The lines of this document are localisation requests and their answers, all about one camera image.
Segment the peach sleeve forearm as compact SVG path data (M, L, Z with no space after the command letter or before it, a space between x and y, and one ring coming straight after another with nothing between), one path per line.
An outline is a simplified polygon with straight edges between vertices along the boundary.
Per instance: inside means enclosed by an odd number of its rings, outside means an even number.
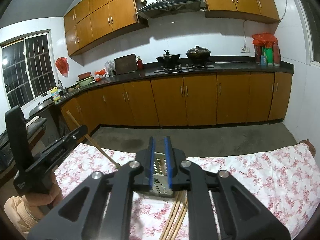
M39 205L45 199L43 194L28 193L22 197L12 196L5 202L5 214L25 239L31 228L44 217Z

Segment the left hand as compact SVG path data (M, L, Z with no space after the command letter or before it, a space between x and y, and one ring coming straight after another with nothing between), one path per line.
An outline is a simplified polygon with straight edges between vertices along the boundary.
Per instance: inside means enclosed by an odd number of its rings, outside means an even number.
M50 173L50 179L52 181L52 187L48 193L26 193L22 199L27 205L29 210L36 210L39 206L47 206L52 204L56 206L63 199L62 191L56 181L55 173Z

